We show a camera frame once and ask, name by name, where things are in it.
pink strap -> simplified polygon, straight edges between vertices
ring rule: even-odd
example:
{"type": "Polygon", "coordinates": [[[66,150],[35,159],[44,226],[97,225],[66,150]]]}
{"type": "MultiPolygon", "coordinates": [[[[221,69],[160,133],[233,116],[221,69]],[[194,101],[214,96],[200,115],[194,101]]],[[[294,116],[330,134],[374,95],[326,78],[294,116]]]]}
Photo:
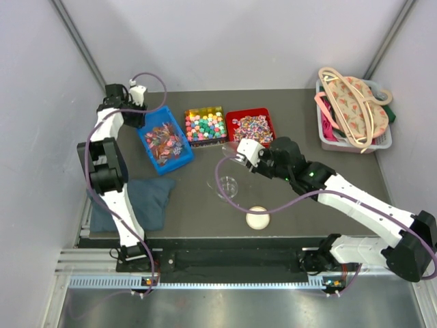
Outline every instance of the pink strap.
{"type": "Polygon", "coordinates": [[[324,92],[319,92],[318,94],[316,94],[314,96],[314,100],[317,103],[317,105],[319,105],[320,109],[322,110],[322,113],[325,115],[326,119],[330,122],[330,125],[333,126],[333,128],[336,128],[337,130],[339,130],[339,126],[338,124],[333,120],[333,117],[331,116],[329,110],[326,108],[322,97],[326,96],[326,94],[324,92]]]}

metal floor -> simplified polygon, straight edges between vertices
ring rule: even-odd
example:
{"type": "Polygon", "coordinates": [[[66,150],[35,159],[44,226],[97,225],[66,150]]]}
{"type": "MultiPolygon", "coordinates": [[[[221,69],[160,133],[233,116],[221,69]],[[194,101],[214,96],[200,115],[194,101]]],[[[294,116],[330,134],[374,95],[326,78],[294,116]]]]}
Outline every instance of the metal floor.
{"type": "MultiPolygon", "coordinates": [[[[70,290],[80,316],[113,290],[70,290]]],[[[155,290],[140,300],[114,296],[81,320],[64,306],[59,328],[422,328],[412,285],[393,276],[360,276],[342,298],[299,290],[155,290]]]]}

plastic container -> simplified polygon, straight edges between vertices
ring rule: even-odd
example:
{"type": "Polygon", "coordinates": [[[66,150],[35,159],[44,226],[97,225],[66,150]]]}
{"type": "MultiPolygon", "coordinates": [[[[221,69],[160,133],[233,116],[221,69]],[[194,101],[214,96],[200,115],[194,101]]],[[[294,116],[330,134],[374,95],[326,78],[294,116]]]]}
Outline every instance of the plastic container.
{"type": "Polygon", "coordinates": [[[187,117],[193,117],[193,116],[200,116],[202,118],[203,116],[208,116],[209,114],[216,115],[216,113],[221,113],[221,117],[223,119],[223,126],[225,130],[221,135],[225,135],[224,137],[213,137],[212,139],[204,139],[204,140],[197,140],[197,141],[189,141],[189,144],[191,147],[204,147],[204,146],[213,146],[218,144],[223,144],[227,141],[227,128],[226,128],[226,122],[225,122],[225,114],[223,113],[223,109],[221,106],[217,107],[204,107],[204,108],[198,108],[198,109],[190,109],[185,112],[185,118],[187,117]]]}
{"type": "Polygon", "coordinates": [[[156,171],[160,176],[166,174],[170,171],[173,171],[194,159],[193,151],[191,150],[190,145],[188,144],[188,140],[185,138],[184,133],[180,129],[178,123],[170,112],[168,106],[164,106],[160,108],[158,111],[153,113],[147,113],[145,115],[145,126],[137,129],[137,133],[139,138],[143,142],[145,151],[147,155],[149,155],[150,160],[153,163],[156,171]],[[164,164],[159,164],[154,158],[149,145],[145,140],[145,134],[148,132],[152,132],[153,128],[163,126],[163,123],[171,123],[173,125],[174,133],[180,138],[180,142],[182,144],[182,150],[179,155],[172,156],[168,159],[164,164]]]}
{"type": "MultiPolygon", "coordinates": [[[[364,83],[366,83],[374,96],[377,96],[379,94],[379,91],[381,87],[373,82],[368,80],[363,80],[364,83]]],[[[322,82],[320,80],[317,80],[315,83],[315,92],[318,93],[321,91],[322,88],[322,82]]],[[[336,152],[355,152],[360,153],[361,148],[357,148],[352,146],[350,143],[347,143],[345,141],[329,141],[326,140],[326,138],[323,136],[323,130],[322,130],[322,110],[319,106],[317,106],[317,120],[318,120],[318,127],[319,127],[319,138],[322,142],[322,148],[325,150],[332,150],[336,152]]],[[[387,126],[387,129],[385,130],[384,134],[380,135],[379,137],[375,138],[375,144],[371,144],[366,151],[364,151],[364,154],[369,154],[371,152],[374,152],[378,149],[387,149],[391,146],[391,132],[390,132],[390,126],[387,126]]]]}
{"type": "MultiPolygon", "coordinates": [[[[242,111],[230,111],[226,114],[226,125],[227,130],[229,133],[229,141],[235,141],[234,139],[234,129],[238,128],[237,124],[232,123],[232,120],[236,118],[237,120],[242,119],[245,116],[259,116],[264,115],[266,116],[266,120],[268,123],[268,126],[270,127],[270,131],[272,132],[273,140],[276,139],[276,134],[274,133],[272,120],[270,119],[270,114],[267,110],[267,108],[254,108],[254,109],[244,109],[242,111]]],[[[264,147],[268,147],[269,143],[263,143],[262,145],[264,147]]]]}

green item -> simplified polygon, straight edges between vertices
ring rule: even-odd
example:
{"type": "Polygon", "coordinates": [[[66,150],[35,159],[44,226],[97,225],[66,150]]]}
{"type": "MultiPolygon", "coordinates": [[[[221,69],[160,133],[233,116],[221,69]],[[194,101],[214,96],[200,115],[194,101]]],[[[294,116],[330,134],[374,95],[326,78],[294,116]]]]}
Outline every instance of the green item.
{"type": "Polygon", "coordinates": [[[393,123],[396,120],[396,115],[393,113],[391,108],[388,105],[382,106],[382,109],[385,111],[385,114],[389,117],[389,123],[393,123]]]}

blue tray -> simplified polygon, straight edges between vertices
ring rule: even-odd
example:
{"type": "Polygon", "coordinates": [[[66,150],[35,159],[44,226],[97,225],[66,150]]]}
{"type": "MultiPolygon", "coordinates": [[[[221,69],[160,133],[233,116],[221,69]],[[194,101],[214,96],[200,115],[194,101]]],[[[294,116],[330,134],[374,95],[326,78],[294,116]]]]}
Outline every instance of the blue tray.
{"type": "Polygon", "coordinates": [[[175,169],[178,169],[179,167],[191,162],[194,159],[194,154],[193,151],[191,150],[190,145],[188,144],[188,140],[185,138],[184,133],[182,132],[182,130],[179,127],[179,124],[176,122],[175,118],[171,114],[168,106],[163,106],[158,111],[154,111],[153,113],[146,114],[145,126],[143,126],[142,128],[138,128],[137,133],[139,135],[139,139],[141,139],[141,142],[143,142],[147,155],[149,155],[150,160],[153,163],[153,166],[155,167],[156,171],[160,176],[168,172],[171,172],[175,169]],[[152,155],[152,152],[150,151],[149,145],[147,144],[144,136],[146,133],[151,132],[153,128],[163,126],[163,123],[168,123],[168,122],[170,122],[173,125],[175,133],[178,134],[182,142],[182,151],[179,154],[178,158],[175,159],[172,157],[171,159],[168,159],[164,165],[161,166],[152,155]]]}

